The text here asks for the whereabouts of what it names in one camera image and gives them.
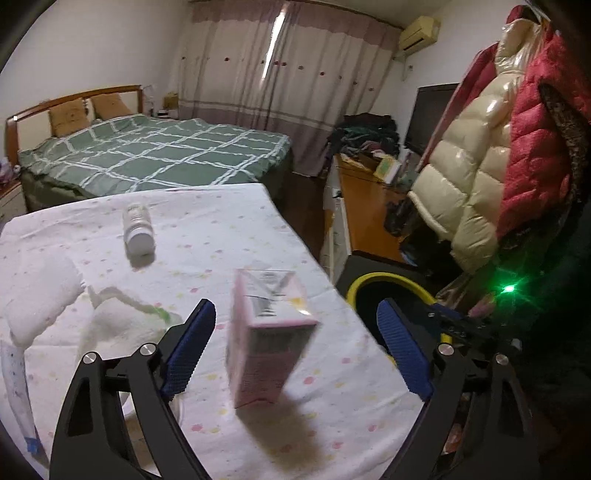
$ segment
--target wall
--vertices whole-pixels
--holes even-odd
[[[187,0],[57,0],[0,73],[4,120],[41,101],[117,85],[165,93]]]
[[[433,15],[441,21],[437,43],[411,55],[406,66],[394,63],[372,113],[392,115],[398,122],[403,141],[417,89],[460,82],[476,53],[500,39],[509,12],[519,3],[515,0],[452,0]]]

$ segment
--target pillow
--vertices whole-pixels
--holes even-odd
[[[65,137],[78,130],[90,127],[82,98],[51,107],[49,109],[49,119],[51,133],[56,137]]]
[[[95,108],[95,114],[103,120],[111,120],[118,116],[132,115],[125,106],[118,93],[104,93],[90,99]]]

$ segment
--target white tablecloth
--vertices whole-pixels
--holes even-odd
[[[138,201],[150,209],[157,251],[152,264],[134,268],[125,256],[121,214]],[[201,298],[215,304],[216,330],[183,394],[180,420],[215,480],[378,479],[422,408],[262,185],[137,192],[16,218],[0,236],[0,312],[31,255],[55,251],[68,255],[97,291],[115,286],[182,318]],[[225,370],[226,325],[235,269],[248,266],[294,270],[322,326],[277,405],[235,411]],[[44,411],[35,396],[65,394],[62,372],[76,367],[69,363],[77,325],[90,312],[82,294],[26,352],[29,359],[45,355],[55,363],[56,378],[27,372],[35,424],[46,447],[59,408]],[[5,325],[2,338],[7,339]],[[48,348],[61,353],[48,354]],[[24,450],[3,385],[2,394],[2,422]]]

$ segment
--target cream puffer jacket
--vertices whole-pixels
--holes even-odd
[[[504,27],[497,77],[452,122],[408,196],[468,273],[497,249],[496,223],[511,147],[511,112],[530,61],[542,46],[539,25],[518,19]]]

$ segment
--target air conditioner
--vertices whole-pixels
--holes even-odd
[[[398,46],[406,57],[433,45],[439,36],[441,22],[432,17],[417,18],[405,31],[400,34]]]

